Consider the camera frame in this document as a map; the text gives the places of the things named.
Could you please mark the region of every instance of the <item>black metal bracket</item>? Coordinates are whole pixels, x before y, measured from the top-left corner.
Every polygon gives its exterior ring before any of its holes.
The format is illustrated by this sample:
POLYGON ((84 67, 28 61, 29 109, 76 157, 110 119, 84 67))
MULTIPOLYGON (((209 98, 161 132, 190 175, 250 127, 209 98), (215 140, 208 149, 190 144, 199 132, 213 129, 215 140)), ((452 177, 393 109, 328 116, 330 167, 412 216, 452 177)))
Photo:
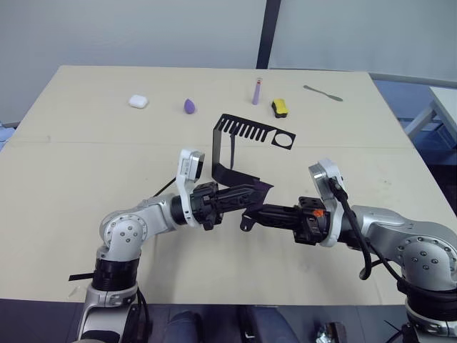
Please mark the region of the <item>black metal bracket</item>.
POLYGON ((272 145, 279 146, 284 149, 292 149, 293 141, 296 135, 291 132, 287 132, 278 129, 274 126, 259 123, 249 119, 241 118, 239 116, 232 116, 231 114, 222 114, 221 118, 217 121, 213 129, 213 159, 211 167, 211 176, 219 184, 225 186, 236 186, 239 184, 254 184, 254 180, 259 180, 258 177, 254 177, 249 174, 244 174, 239 171, 233 170, 233 161, 235 155, 235 138, 236 136, 243 137, 246 139, 256 140, 264 142, 269 132, 275 131, 272 145), (224 167, 221 162, 221 139, 222 132, 230 134, 231 139, 231 157, 230 157, 230 169, 224 167), (290 138, 289 145, 281 145, 277 142, 276 137, 280 134, 285 134, 290 138))

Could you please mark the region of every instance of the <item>table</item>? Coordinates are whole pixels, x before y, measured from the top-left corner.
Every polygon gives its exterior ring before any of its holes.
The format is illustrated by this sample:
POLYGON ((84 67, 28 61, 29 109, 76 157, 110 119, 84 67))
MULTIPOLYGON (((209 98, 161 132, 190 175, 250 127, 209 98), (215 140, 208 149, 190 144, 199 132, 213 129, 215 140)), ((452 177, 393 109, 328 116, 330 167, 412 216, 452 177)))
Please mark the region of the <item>table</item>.
MULTIPOLYGON (((269 204, 317 196, 308 166, 329 157, 344 176, 350 203, 457 230, 451 208, 367 73, 63 66, 0 153, 0 298, 83 301, 89 281, 67 279, 94 268, 100 221, 160 189, 176 173, 185 146, 207 153, 201 182, 210 181, 212 128, 222 113, 297 134, 291 151, 237 140, 235 168, 275 186, 269 204), (263 85, 253 106, 256 77, 263 85), (129 107, 132 94, 150 104, 129 107), (287 119, 274 118, 274 97, 286 100, 287 119), (184 113, 186 98, 195 102, 195 114, 184 113)), ((223 141, 224 163, 228 149, 223 141)), ((211 232, 182 227, 147 241, 139 285, 148 302, 403 303, 382 268, 368 281, 358 279, 360 252, 343 244, 295 244, 292 233, 259 225, 245 233, 240 214, 226 214, 211 232)))
POLYGON ((457 89, 430 87, 433 101, 405 128, 409 138, 414 138, 434 116, 439 115, 444 126, 457 141, 457 89))

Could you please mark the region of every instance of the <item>gray floor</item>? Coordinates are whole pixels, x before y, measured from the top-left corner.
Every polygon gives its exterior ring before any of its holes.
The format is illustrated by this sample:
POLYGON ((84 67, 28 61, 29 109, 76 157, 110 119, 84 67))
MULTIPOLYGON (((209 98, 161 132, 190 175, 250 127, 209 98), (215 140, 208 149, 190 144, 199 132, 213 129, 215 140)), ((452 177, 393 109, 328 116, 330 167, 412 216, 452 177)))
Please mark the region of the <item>gray floor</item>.
MULTIPOLYGON (((234 305, 149 305, 154 323, 150 343, 161 343, 166 324, 179 312, 199 313, 206 343, 241 343, 234 305)), ((72 342, 82 304, 27 302, 0 299, 0 342, 72 342)), ((302 343, 314 342, 318 328, 326 322, 341 322, 349 342, 384 343, 396 327, 406 323, 404 306, 281 306, 302 343)))

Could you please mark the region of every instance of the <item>white wall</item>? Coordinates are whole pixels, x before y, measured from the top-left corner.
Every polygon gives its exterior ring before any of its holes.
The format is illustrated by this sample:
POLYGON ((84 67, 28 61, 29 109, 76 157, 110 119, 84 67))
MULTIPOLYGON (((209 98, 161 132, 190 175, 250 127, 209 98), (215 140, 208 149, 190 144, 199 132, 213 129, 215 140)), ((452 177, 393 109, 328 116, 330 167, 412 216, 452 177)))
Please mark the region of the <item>white wall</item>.
POLYGON ((270 68, 457 81, 456 0, 283 0, 270 68))
POLYGON ((0 121, 62 64, 255 68, 266 0, 1 0, 0 121))

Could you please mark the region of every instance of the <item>purple makeup sponge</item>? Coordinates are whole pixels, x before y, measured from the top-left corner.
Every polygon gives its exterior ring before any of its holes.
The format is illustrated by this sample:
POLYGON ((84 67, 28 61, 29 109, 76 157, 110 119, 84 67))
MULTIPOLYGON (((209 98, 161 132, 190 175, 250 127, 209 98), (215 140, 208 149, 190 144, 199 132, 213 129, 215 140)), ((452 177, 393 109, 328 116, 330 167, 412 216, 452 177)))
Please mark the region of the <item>purple makeup sponge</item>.
POLYGON ((184 111, 187 114, 193 114, 195 112, 195 105, 190 99, 186 99, 184 102, 184 111))

